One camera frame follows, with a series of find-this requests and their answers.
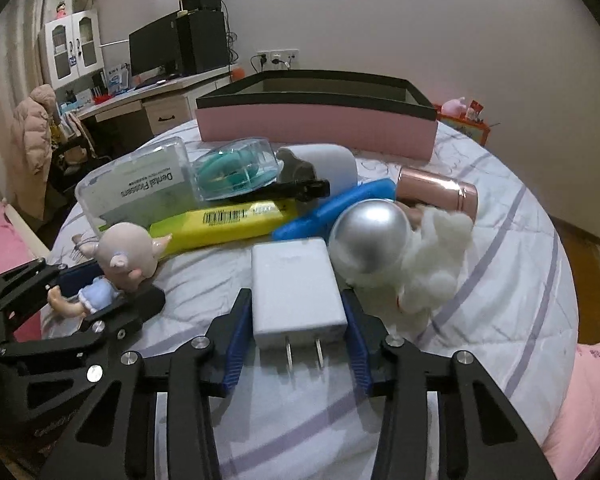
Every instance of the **clear plastic container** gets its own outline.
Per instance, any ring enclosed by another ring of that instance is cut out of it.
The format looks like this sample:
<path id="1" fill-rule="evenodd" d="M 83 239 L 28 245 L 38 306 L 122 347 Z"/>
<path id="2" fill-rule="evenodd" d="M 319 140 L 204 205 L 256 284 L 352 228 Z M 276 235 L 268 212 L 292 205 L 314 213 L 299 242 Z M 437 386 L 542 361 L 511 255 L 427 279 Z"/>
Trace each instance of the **clear plastic container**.
<path id="1" fill-rule="evenodd" d="M 75 187 L 96 234 L 118 222 L 151 224 L 200 207 L 180 137 L 170 137 L 91 171 Z"/>
<path id="2" fill-rule="evenodd" d="M 200 196 L 221 200 L 266 186 L 278 176 L 267 139 L 240 139 L 211 150 L 192 164 Z"/>

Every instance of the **round table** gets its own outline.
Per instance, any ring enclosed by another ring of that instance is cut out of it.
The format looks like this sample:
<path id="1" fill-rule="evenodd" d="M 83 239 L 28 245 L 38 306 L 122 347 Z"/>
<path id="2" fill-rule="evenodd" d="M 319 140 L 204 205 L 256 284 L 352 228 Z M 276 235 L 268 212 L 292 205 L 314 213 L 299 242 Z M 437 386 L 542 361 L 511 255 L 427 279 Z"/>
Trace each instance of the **round table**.
<path id="1" fill-rule="evenodd" d="M 212 144 L 200 141 L 195 121 L 152 140 L 179 136 L 189 158 Z M 578 314 L 570 266 L 556 231 L 524 184 L 478 144 L 439 124 L 428 163 L 354 152 L 362 182 L 391 177 L 403 164 L 475 184 L 478 217 L 459 277 L 458 292 L 433 312 L 407 316 L 388 290 L 360 290 L 370 314 L 419 348 L 446 356 L 467 349 L 482 362 L 538 440 L 554 421 L 573 368 Z M 80 206 L 64 223 L 48 258 L 75 265 L 71 236 L 91 233 Z M 241 287 L 251 285 L 254 240 L 232 242 L 168 258 L 154 283 L 166 293 L 163 311 L 130 344 L 143 356 L 176 349 L 206 332 L 226 313 Z M 60 322 L 48 307 L 43 335 L 66 335 L 75 320 Z M 224 479 L 368 479 L 382 419 L 382 399 L 354 387 L 344 344 L 294 350 L 294 371 L 284 352 L 253 349 L 229 399 L 212 399 L 212 418 Z M 157 478 L 166 478 L 166 401 L 157 410 Z M 437 478 L 436 397 L 429 397 L 429 473 Z"/>

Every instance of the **striped curtain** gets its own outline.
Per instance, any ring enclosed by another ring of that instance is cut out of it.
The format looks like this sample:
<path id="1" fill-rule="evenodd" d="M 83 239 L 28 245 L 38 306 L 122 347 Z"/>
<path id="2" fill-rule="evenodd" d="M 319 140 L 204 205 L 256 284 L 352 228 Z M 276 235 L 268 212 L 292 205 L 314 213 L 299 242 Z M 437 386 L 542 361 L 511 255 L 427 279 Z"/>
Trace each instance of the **striped curtain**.
<path id="1" fill-rule="evenodd" d="M 12 199 L 9 183 L 10 127 L 13 109 L 44 83 L 38 33 L 56 17 L 60 0 L 10 0 L 0 14 L 0 199 Z M 73 12 L 72 0 L 66 12 Z"/>

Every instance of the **metallic sphere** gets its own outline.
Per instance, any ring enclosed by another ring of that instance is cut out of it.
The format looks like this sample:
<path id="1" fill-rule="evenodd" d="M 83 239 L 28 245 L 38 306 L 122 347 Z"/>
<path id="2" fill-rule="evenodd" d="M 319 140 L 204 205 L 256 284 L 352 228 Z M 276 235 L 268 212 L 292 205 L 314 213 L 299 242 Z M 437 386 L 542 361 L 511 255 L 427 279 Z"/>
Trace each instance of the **metallic sphere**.
<path id="1" fill-rule="evenodd" d="M 329 237 L 335 270 L 346 280 L 394 270 L 411 235 L 405 213 L 391 200 L 358 202 L 340 215 Z"/>

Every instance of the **yellow highlighter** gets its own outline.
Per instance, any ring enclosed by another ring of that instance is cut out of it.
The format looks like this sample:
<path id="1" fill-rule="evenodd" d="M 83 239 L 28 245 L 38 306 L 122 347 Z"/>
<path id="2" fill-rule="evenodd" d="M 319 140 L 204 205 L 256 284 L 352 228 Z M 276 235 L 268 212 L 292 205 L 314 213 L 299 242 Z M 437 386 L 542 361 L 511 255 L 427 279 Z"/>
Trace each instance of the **yellow highlighter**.
<path id="1" fill-rule="evenodd" d="M 152 237 L 171 234 L 165 254 L 264 236 L 298 216 L 296 201 L 260 200 L 187 211 L 152 224 Z"/>

